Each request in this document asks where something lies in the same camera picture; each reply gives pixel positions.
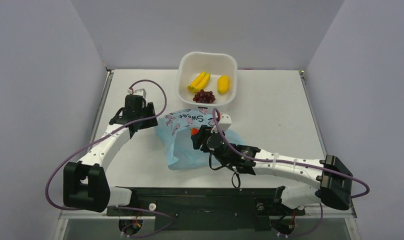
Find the white table surface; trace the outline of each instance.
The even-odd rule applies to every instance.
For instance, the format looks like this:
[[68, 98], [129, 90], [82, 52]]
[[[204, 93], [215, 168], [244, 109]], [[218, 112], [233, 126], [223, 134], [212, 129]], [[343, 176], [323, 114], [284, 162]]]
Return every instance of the white table surface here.
[[[100, 138], [109, 120], [124, 106], [127, 88], [140, 79], [151, 79], [165, 90], [164, 114], [183, 109], [174, 86], [177, 70], [117, 69], [108, 90], [96, 132]], [[298, 158], [324, 158], [314, 119], [298, 71], [239, 70], [237, 94], [228, 107], [232, 130], [246, 145]], [[151, 83], [140, 83], [155, 112], [164, 105], [161, 91]], [[118, 152], [106, 171], [111, 186], [232, 188], [233, 172], [208, 167], [169, 170], [164, 145], [154, 128], [138, 131]], [[276, 188], [300, 184], [270, 175], [242, 174], [242, 188]]]

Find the screw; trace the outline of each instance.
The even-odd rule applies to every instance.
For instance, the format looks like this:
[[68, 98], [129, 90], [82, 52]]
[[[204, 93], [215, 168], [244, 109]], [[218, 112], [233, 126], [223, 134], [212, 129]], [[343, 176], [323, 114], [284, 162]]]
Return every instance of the screw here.
[[155, 209], [157, 209], [157, 205], [155, 203], [149, 204], [149, 210], [155, 211]]
[[256, 205], [256, 209], [258, 209], [258, 211], [264, 210], [264, 204], [263, 204], [262, 202], [259, 202], [259, 203]]

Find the red grapes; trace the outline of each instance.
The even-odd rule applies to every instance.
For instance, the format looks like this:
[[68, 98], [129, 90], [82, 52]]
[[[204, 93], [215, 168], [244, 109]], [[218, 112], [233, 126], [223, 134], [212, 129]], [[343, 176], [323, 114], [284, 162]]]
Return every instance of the red grapes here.
[[216, 100], [212, 91], [204, 91], [201, 89], [198, 91], [193, 98], [193, 101], [200, 104], [212, 104]]

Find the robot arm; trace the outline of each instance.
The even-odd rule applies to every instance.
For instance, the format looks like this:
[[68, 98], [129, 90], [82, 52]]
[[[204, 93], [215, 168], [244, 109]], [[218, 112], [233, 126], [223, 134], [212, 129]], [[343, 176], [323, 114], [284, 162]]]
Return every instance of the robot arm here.
[[[222, 113], [218, 118], [218, 125], [223, 131], [228, 129], [231, 124], [232, 120], [228, 114]], [[228, 168], [236, 174], [273, 175], [304, 183], [278, 188], [280, 192], [275, 196], [276, 201], [289, 209], [314, 203], [323, 203], [338, 210], [349, 209], [352, 187], [350, 179], [320, 169], [297, 165], [297, 163], [304, 163], [352, 176], [345, 165], [333, 155], [327, 155], [325, 159], [303, 159], [268, 152], [258, 147], [231, 144], [234, 149], [245, 156], [267, 161], [255, 162], [232, 151], [224, 143], [215, 126], [202, 125], [199, 130], [192, 131], [191, 139], [195, 150], [200, 149], [205, 153], [211, 153], [222, 167]], [[276, 162], [277, 160], [293, 162], [293, 165]]]
[[125, 97], [125, 105], [111, 119], [103, 136], [107, 139], [95, 145], [78, 162], [68, 162], [63, 170], [63, 202], [67, 207], [102, 212], [106, 207], [124, 206], [130, 203], [132, 191], [110, 186], [105, 176], [107, 169], [120, 148], [134, 133], [158, 125], [157, 119], [145, 120], [114, 130], [131, 121], [155, 115], [154, 105], [146, 103], [146, 91], [139, 89]]

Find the blue plastic bag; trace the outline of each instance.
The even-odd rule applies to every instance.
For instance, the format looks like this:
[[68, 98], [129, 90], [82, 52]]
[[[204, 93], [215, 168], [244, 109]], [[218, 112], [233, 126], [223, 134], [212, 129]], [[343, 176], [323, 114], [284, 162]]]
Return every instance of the blue plastic bag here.
[[[214, 126], [213, 115], [206, 109], [184, 109], [158, 119], [156, 135], [165, 146], [165, 158], [171, 170], [194, 169], [208, 166], [209, 153], [193, 149], [191, 129], [202, 125]], [[243, 145], [240, 136], [232, 130], [225, 132], [227, 140]], [[219, 166], [215, 158], [212, 165]]]

